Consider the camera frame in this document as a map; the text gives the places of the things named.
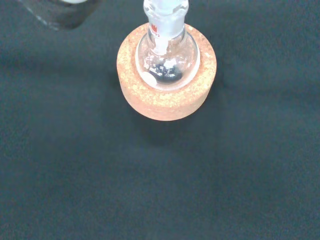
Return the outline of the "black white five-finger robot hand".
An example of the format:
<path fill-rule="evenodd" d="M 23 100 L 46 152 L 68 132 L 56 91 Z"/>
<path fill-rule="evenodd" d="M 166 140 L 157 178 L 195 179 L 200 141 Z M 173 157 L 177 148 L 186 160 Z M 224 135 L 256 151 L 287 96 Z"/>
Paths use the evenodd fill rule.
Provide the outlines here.
<path fill-rule="evenodd" d="M 73 30 L 102 3 L 100 0 L 21 0 L 20 3 L 45 26 Z"/>

